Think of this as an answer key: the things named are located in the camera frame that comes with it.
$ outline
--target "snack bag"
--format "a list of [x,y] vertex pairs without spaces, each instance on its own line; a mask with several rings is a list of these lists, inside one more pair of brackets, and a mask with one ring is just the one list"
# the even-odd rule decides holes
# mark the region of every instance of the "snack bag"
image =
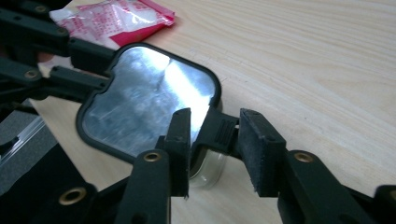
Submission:
[[79,6],[77,12],[53,11],[51,17],[73,37],[118,49],[171,26],[175,13],[150,0],[107,0]]

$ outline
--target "mirror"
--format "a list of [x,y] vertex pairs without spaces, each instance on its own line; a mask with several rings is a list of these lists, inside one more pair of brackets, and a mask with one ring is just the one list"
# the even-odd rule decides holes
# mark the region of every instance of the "mirror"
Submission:
[[208,69],[147,44],[119,50],[111,82],[78,111],[78,133],[89,145],[133,162],[166,135],[172,115],[191,109],[191,142],[220,84]]

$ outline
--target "reflective surface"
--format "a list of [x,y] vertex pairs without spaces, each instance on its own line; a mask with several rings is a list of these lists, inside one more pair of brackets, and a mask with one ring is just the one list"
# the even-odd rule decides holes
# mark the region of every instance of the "reflective surface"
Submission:
[[175,111],[190,107],[195,140],[216,92],[208,74],[145,47],[124,51],[113,74],[84,114],[82,128],[91,139],[137,157],[166,135]]

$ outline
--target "gray floor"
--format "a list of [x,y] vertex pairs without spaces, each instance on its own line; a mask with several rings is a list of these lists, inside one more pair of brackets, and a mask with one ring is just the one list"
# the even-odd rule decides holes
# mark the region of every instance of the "gray floor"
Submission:
[[[19,135],[32,121],[37,118],[22,112],[13,112],[0,123],[0,145]],[[23,174],[29,171],[53,146],[56,140],[50,130],[44,126],[12,157],[0,161],[0,195]]]

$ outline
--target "light wood tabletop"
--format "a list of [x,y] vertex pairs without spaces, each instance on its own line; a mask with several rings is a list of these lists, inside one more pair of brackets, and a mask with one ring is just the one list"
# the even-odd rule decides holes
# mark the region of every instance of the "light wood tabletop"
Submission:
[[[395,1],[155,2],[174,10],[176,23],[147,42],[211,69],[223,112],[263,113],[288,149],[316,154],[369,196],[396,184]],[[103,189],[130,174],[129,164],[80,140],[79,104],[50,97],[34,106],[88,182]],[[172,222],[281,219],[276,199],[259,198],[244,164],[229,158],[213,188],[172,199]]]

